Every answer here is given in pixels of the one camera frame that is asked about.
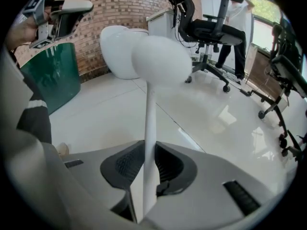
person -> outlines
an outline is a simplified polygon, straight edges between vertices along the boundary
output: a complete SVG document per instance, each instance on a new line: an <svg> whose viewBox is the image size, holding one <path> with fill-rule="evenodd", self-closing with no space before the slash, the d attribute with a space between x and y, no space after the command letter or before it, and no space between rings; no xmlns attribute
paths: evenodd
<svg viewBox="0 0 307 230"><path fill-rule="evenodd" d="M245 0L247 2L246 4L238 3L235 1L231 1L231 5L228 7L225 24L234 27L241 31L244 40L241 44L234 46L235 50L235 76L234 79L235 82L239 84L243 84L243 79L245 76L244 68L245 68L245 54L246 54L246 35L245 35L245 29L246 29L246 14L250 13L252 9L255 7L255 5L250 0ZM231 51L230 45L223 45L219 59L217 63L215 64L215 67L218 69L221 69L223 67L223 64L226 61L226 58L228 57L229 53Z"/></svg>
<svg viewBox="0 0 307 230"><path fill-rule="evenodd" d="M44 18L46 21L52 23L50 21L50 13L51 9L46 8ZM38 26L34 17L30 16L23 22L11 27L6 35L5 45L18 68L20 67L13 51L23 44L35 41L37 29ZM24 83L33 92L33 95L29 100L28 106L24 109L16 128L34 135L40 142L52 144L51 124L47 104L31 77L22 71L21 73L24 76ZM69 153L69 149L65 143L61 143L56 149L59 155L67 155Z"/></svg>

cable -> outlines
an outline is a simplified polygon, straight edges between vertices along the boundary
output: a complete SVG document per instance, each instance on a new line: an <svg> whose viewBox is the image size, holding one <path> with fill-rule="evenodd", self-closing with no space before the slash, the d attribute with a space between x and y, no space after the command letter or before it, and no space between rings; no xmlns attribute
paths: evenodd
<svg viewBox="0 0 307 230"><path fill-rule="evenodd" d="M193 53L192 53L192 50L191 50L191 48L189 48L189 50L190 50L190 53L191 53L191 56L193 55Z"/></svg>
<svg viewBox="0 0 307 230"><path fill-rule="evenodd" d="M180 22L181 13L178 14L178 17L179 17L179 18L177 19L176 25L179 24L179 22ZM183 40L183 41L180 40L179 30L177 30L177 35L176 35L176 26L175 26L175 38L176 38L177 41L179 41L179 42L181 43L182 46L184 46L184 48L189 48L189 49L191 49L191 48L194 48L194 47L197 45L197 43L195 43L195 45L193 45L193 46L186 46L186 45L184 45L184 44L182 43L182 42L184 42L184 40Z"/></svg>
<svg viewBox="0 0 307 230"><path fill-rule="evenodd" d="M239 89L237 86L233 85L231 82L229 82L229 84L232 85L233 87L235 87L237 90L239 90L239 91L241 90L241 89Z"/></svg>
<svg viewBox="0 0 307 230"><path fill-rule="evenodd" d="M263 73L265 74L265 75L267 75L267 73L266 73L266 69L268 68L268 67L270 67L270 65L268 64L267 65L267 67L264 69L264 71L263 71ZM263 84L261 84L255 91L258 91L263 85L266 85L267 83L268 83L268 81L269 81L269 79L270 79L270 76L268 76L268 78L264 81L264 83Z"/></svg>

green glass panel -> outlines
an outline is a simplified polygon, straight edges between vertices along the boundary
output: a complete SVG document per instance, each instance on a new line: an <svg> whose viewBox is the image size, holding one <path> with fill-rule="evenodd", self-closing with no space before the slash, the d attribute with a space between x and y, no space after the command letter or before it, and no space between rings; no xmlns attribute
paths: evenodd
<svg viewBox="0 0 307 230"><path fill-rule="evenodd" d="M72 43L58 44L38 53L21 67L21 71L37 84L49 114L71 100L81 88Z"/></svg>

hand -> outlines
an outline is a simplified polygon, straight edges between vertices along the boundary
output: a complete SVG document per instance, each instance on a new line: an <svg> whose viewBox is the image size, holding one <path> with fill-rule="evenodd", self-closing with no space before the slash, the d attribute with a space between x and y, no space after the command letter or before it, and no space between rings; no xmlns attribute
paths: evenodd
<svg viewBox="0 0 307 230"><path fill-rule="evenodd" d="M51 8L46 8L44 11L44 18L46 21L50 19ZM13 50L21 44L27 42L33 42L36 39L36 31L38 26L36 25L33 16L30 16L25 21L12 27L6 36L5 43L8 50Z"/></svg>

black sleeve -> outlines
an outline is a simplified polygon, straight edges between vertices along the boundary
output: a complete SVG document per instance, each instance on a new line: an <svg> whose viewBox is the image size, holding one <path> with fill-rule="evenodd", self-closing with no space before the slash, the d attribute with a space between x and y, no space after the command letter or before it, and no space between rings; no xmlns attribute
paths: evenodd
<svg viewBox="0 0 307 230"><path fill-rule="evenodd" d="M17 67L19 68L19 64L15 55L10 52L12 59L17 63ZM33 95L30 99L31 101L43 101L45 102L40 90L38 89L35 82L31 79L30 76L21 72L24 76L24 83L29 87L29 89L33 92ZM23 131L29 132L34 135L39 141L46 142L51 144L51 124L48 114L48 109L45 106L38 106L34 108L26 108L24 109L19 122L17 124L17 129L21 129Z"/></svg>

